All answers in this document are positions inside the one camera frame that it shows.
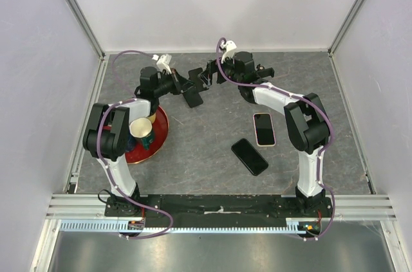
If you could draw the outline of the black folding phone stand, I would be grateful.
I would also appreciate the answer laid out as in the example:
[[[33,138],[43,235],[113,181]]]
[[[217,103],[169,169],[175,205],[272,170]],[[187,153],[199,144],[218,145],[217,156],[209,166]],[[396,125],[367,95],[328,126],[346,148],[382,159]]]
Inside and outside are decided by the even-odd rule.
[[[185,101],[189,105],[190,108],[197,107],[203,103],[203,99],[200,96],[200,92],[198,90],[198,68],[192,69],[188,72],[189,78],[187,80],[192,81],[196,85],[196,92],[191,94],[183,94]]]

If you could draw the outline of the pink-case smartphone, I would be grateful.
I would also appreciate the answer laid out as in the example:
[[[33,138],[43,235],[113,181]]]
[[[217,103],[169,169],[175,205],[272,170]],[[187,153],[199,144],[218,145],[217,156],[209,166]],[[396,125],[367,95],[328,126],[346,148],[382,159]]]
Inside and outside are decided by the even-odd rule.
[[[253,115],[256,143],[259,147],[273,147],[276,144],[272,117],[269,113]]]

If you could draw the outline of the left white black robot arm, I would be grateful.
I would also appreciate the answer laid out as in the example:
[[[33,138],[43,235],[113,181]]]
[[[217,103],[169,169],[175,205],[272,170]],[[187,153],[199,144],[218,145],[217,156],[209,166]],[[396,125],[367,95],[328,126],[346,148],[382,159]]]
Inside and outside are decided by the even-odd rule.
[[[160,97],[169,93],[182,95],[190,108],[199,106],[203,103],[198,92],[200,86],[192,71],[185,78],[174,68],[168,73],[146,67],[140,71],[140,84],[133,98],[111,105],[93,104],[82,144],[104,169],[111,193],[121,198],[118,207],[127,216],[138,214],[142,206],[138,185],[126,161],[131,137],[129,126],[135,120],[142,120],[147,123],[147,130],[152,131],[149,117],[156,113]]]

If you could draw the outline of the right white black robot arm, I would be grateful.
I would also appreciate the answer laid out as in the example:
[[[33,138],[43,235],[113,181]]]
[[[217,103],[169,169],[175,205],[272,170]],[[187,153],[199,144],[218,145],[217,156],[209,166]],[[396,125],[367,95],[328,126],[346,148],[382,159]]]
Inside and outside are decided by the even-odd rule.
[[[233,57],[210,60],[205,68],[196,71],[196,79],[207,88],[213,75],[216,82],[237,85],[242,97],[249,103],[264,105],[284,115],[291,144],[298,150],[299,180],[296,186],[295,209],[299,215],[310,216],[318,209],[316,197],[324,195],[323,156],[334,139],[333,127],[324,106],[315,93],[295,94],[268,82],[274,70],[255,64],[253,54],[247,51]]]

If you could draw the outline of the black round-base phone holder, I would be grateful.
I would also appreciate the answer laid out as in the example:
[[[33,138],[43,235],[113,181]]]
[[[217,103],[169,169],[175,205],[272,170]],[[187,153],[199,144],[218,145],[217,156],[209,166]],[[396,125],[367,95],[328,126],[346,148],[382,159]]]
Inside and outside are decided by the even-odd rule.
[[[265,68],[261,64],[258,64],[255,71],[242,75],[240,81],[242,86],[238,86],[241,96],[251,104],[256,103],[253,95],[254,87],[252,87],[252,85],[261,85],[266,83],[268,82],[266,77],[273,78],[274,75],[275,71],[273,68]]]

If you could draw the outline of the yellow cup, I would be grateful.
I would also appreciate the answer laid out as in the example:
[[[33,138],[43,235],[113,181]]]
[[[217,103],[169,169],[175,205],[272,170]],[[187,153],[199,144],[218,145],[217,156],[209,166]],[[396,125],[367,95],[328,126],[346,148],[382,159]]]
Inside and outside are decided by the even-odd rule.
[[[151,114],[147,117],[147,119],[154,124],[156,120],[156,110],[151,111]]]

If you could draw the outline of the cream paper cup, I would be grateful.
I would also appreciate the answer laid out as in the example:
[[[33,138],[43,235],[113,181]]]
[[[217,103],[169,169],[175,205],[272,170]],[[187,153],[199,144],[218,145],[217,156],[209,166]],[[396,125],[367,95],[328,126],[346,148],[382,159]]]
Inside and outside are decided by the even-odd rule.
[[[147,118],[139,118],[129,124],[129,131],[139,142],[139,137],[144,135],[145,131],[153,129],[152,123]]]

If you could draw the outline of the blue mug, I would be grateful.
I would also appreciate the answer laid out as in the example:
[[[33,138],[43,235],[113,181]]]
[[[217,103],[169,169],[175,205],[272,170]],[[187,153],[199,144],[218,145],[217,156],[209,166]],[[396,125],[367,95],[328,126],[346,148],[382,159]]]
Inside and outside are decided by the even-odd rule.
[[[130,134],[127,139],[126,152],[133,151],[135,147],[136,147],[136,138]]]

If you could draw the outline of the black smartphone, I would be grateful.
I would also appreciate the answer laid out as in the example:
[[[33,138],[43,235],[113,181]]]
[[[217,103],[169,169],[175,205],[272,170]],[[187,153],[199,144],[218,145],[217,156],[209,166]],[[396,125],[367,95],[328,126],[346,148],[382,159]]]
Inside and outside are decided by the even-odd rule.
[[[231,151],[253,176],[260,175],[269,167],[268,162],[245,138],[234,143]]]

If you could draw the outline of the red round tray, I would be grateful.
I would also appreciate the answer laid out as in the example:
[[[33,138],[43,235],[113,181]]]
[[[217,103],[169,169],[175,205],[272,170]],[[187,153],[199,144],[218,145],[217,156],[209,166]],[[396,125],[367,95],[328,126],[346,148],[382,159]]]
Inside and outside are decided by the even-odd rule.
[[[153,123],[154,141],[150,144],[149,149],[145,150],[141,143],[136,143],[135,148],[126,152],[127,164],[141,163],[154,156],[163,146],[169,132],[169,120],[166,112],[162,107],[156,110],[156,118]]]

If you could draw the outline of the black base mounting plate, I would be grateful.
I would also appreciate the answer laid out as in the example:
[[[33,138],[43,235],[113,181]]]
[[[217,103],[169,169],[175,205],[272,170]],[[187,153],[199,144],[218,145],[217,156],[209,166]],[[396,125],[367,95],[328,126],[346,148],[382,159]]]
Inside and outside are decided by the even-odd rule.
[[[163,210],[177,220],[186,215],[223,214],[273,216],[276,218],[330,217],[333,212],[331,199],[324,194],[314,199],[302,199],[294,195],[140,195],[135,201],[145,207],[133,205],[128,200],[110,195],[106,204],[106,216],[154,217],[156,212],[148,209]]]

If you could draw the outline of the left aluminium frame post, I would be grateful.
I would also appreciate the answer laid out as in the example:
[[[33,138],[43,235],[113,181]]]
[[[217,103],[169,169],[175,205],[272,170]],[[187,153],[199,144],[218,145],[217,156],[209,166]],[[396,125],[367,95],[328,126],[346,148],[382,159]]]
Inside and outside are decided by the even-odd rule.
[[[97,40],[95,33],[91,29],[91,26],[88,20],[86,19],[86,16],[84,15],[84,12],[82,11],[80,7],[80,4],[78,3],[77,0],[65,0],[65,1],[67,2],[72,14],[76,18],[81,30],[84,32],[86,38],[91,44],[91,47],[93,48],[94,52],[97,54],[97,56],[100,59],[103,59],[106,56],[105,51],[103,50],[102,46]]]

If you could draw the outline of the aluminium frame post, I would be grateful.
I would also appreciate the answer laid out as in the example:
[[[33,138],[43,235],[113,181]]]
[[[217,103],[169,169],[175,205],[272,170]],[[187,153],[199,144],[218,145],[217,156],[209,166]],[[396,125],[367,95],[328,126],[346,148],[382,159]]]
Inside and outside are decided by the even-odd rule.
[[[341,27],[328,48],[328,54],[330,57],[332,57],[337,51],[365,2],[366,0],[354,0],[348,14],[341,24]]]
[[[103,59],[106,56],[105,51],[103,50],[102,46],[97,40],[95,33],[91,29],[91,26],[88,20],[86,19],[86,16],[84,15],[84,12],[82,11],[80,7],[80,4],[78,3],[77,0],[65,0],[65,1],[67,2],[72,14],[76,18],[81,30],[84,32],[86,38],[91,44],[91,47],[93,48],[94,52],[97,54],[97,56],[100,59]]]

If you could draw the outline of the front aluminium rail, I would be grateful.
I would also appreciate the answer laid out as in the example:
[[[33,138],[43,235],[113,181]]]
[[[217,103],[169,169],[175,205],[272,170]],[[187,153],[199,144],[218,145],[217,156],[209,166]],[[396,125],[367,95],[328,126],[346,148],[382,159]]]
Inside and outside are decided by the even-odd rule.
[[[394,221],[388,195],[336,195],[337,221]],[[55,194],[46,212],[47,219],[102,219],[104,204],[96,194]]]

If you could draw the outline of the right aluminium frame post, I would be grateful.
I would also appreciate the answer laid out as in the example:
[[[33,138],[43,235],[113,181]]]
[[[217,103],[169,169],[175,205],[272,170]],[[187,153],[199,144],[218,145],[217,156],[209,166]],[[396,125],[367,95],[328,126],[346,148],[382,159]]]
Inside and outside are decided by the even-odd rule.
[[[341,24],[341,27],[328,48],[328,54],[330,57],[332,57],[337,51],[365,2],[366,0],[354,0],[348,14]]]

